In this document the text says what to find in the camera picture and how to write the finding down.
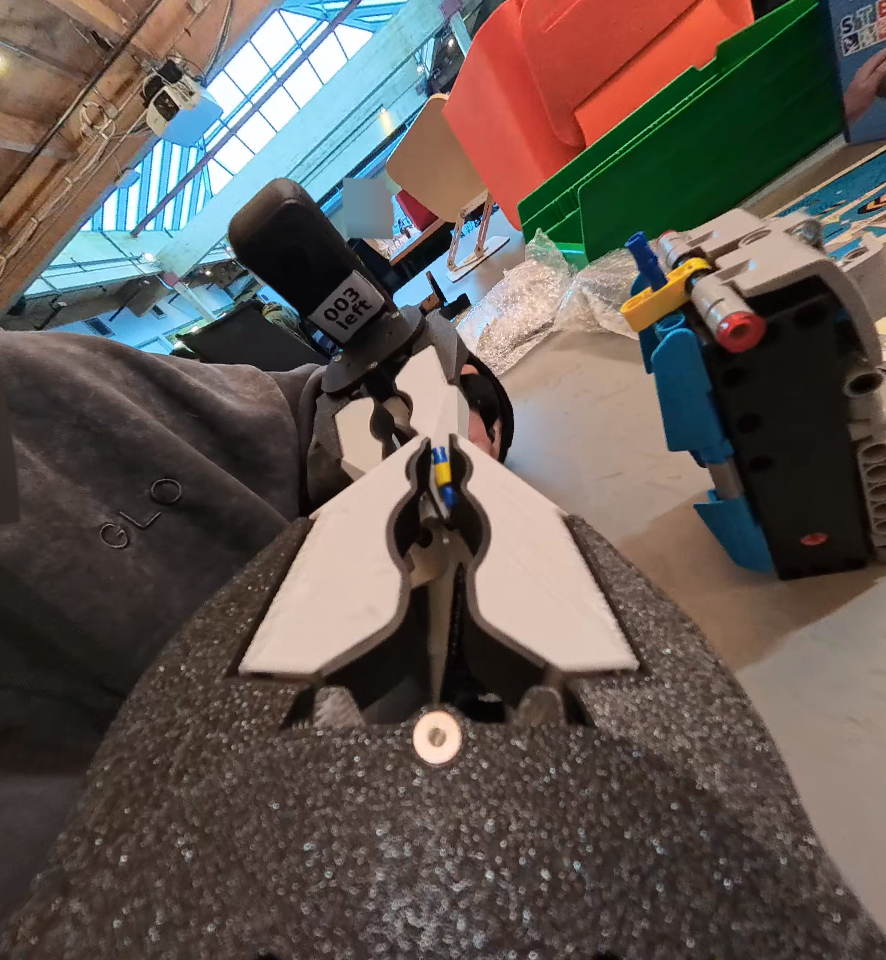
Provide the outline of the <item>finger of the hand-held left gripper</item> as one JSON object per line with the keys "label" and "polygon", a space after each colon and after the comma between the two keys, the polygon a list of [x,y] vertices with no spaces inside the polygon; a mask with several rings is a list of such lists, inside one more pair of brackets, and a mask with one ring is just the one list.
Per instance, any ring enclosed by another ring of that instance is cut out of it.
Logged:
{"label": "finger of the hand-held left gripper", "polygon": [[390,465],[400,472],[404,466],[399,451],[415,437],[404,404],[394,399],[384,404],[376,399],[354,399],[335,415],[340,461],[353,481],[372,472],[389,475]]}
{"label": "finger of the hand-held left gripper", "polygon": [[397,397],[409,411],[399,428],[403,436],[448,443],[462,434],[462,394],[447,379],[436,351],[410,357],[395,379]]}

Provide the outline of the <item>person's left forearm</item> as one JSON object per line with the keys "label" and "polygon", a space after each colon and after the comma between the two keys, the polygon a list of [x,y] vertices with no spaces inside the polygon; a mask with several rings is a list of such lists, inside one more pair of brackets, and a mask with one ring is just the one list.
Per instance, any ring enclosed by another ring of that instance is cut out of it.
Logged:
{"label": "person's left forearm", "polygon": [[305,513],[306,458],[324,367],[287,371],[146,356],[155,420],[286,521]]}

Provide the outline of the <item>person's left hand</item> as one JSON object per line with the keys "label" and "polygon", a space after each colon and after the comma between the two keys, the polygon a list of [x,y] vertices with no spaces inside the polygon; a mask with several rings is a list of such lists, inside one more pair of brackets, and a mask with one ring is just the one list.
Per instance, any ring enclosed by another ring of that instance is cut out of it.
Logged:
{"label": "person's left hand", "polygon": [[470,410],[469,414],[469,440],[485,454],[495,460],[499,460],[501,451],[501,428],[500,418],[487,427],[483,416],[477,410]]}

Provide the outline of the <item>blue printed kit box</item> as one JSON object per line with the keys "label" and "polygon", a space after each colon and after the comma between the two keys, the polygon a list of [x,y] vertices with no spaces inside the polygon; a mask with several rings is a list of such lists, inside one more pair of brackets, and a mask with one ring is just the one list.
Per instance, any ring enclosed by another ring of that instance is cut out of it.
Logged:
{"label": "blue printed kit box", "polygon": [[835,55],[846,141],[886,140],[886,1],[822,3]]}

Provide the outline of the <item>orange plastic case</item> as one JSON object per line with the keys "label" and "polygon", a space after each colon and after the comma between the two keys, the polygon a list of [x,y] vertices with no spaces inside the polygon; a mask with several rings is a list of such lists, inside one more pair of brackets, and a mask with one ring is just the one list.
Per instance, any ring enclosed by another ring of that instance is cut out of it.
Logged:
{"label": "orange plastic case", "polygon": [[750,1],[503,2],[444,116],[521,230],[527,196],[754,19]]}

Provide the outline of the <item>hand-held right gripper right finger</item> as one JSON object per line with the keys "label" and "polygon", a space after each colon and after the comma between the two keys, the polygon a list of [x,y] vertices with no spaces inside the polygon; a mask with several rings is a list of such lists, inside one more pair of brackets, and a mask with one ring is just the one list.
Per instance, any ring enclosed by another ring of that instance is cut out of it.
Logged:
{"label": "hand-held right gripper right finger", "polygon": [[485,689],[633,673],[637,654],[565,513],[465,438],[449,538],[464,566],[461,655]]}

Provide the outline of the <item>blue pin with yellow bush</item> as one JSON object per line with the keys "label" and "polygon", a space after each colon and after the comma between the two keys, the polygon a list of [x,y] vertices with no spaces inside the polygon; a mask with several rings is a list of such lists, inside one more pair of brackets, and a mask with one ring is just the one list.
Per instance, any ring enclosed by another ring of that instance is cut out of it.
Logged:
{"label": "blue pin with yellow bush", "polygon": [[445,445],[434,446],[431,449],[432,477],[439,502],[451,510],[456,503],[457,494],[452,482],[451,462],[449,449]]}

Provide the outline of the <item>grey desk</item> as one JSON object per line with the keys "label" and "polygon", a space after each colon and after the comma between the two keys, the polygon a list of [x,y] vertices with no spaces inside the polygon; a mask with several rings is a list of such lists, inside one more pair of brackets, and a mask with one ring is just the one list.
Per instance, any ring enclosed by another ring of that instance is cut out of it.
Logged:
{"label": "grey desk", "polygon": [[691,507],[706,473],[666,450],[651,379],[625,337],[554,332],[502,381],[517,426],[509,466],[699,627],[886,932],[886,567],[781,582],[730,563]]}

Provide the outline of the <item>clear plastic bag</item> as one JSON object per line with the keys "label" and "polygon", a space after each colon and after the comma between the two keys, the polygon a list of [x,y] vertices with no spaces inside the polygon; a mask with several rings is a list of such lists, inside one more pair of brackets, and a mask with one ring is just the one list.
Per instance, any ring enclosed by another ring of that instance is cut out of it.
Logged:
{"label": "clear plastic bag", "polygon": [[497,377],[553,333],[612,333],[633,341],[620,308],[637,277],[624,249],[572,264],[541,229],[525,246],[521,264],[459,320],[457,331],[471,354]]}

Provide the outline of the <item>green box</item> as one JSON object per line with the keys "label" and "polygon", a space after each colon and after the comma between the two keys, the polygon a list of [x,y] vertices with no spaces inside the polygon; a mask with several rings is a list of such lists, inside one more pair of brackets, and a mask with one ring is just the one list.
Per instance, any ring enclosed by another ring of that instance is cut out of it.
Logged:
{"label": "green box", "polygon": [[841,131],[825,14],[786,2],[523,198],[521,231],[596,259],[637,232],[654,239],[738,207]]}

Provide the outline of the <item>white sheet with blue print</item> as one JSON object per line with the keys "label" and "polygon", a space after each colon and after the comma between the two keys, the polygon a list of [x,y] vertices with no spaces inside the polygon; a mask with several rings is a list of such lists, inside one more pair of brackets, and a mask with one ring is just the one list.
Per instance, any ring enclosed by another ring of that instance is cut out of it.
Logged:
{"label": "white sheet with blue print", "polygon": [[776,217],[801,213],[821,222],[829,249],[871,236],[886,256],[886,144],[787,204]]}

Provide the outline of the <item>beige laptop stand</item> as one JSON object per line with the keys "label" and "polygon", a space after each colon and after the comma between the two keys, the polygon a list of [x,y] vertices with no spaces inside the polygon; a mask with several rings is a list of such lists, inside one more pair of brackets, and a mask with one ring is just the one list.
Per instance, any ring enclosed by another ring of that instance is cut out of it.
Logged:
{"label": "beige laptop stand", "polygon": [[[488,237],[495,200],[444,115],[449,94],[428,98],[386,162],[389,178],[442,223],[453,225],[447,271],[460,281],[500,251],[506,236]],[[481,218],[472,251],[458,260],[464,223],[476,210]]]}

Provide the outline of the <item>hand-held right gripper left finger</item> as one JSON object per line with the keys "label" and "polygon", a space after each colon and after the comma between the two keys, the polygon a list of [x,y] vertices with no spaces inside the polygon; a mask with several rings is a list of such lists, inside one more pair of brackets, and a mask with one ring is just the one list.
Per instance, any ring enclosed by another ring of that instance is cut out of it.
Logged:
{"label": "hand-held right gripper left finger", "polygon": [[348,687],[362,707],[422,706],[431,693],[426,606],[410,613],[429,441],[414,438],[318,510],[242,654],[238,674]]}

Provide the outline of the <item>person's grey sweater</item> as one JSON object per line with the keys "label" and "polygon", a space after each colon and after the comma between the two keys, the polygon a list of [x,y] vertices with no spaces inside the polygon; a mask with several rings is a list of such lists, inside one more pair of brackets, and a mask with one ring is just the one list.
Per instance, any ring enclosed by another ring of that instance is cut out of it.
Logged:
{"label": "person's grey sweater", "polygon": [[148,354],[172,356],[0,331],[19,486],[0,525],[0,926],[139,677],[294,521],[155,420]]}

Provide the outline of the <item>blue and black brick model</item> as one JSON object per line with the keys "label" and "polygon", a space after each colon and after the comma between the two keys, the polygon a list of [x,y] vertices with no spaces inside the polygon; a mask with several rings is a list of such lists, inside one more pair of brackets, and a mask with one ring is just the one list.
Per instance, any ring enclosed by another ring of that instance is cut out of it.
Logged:
{"label": "blue and black brick model", "polygon": [[694,510],[730,560],[783,581],[886,565],[879,240],[733,209],[625,248],[621,315],[668,450],[712,478]]}

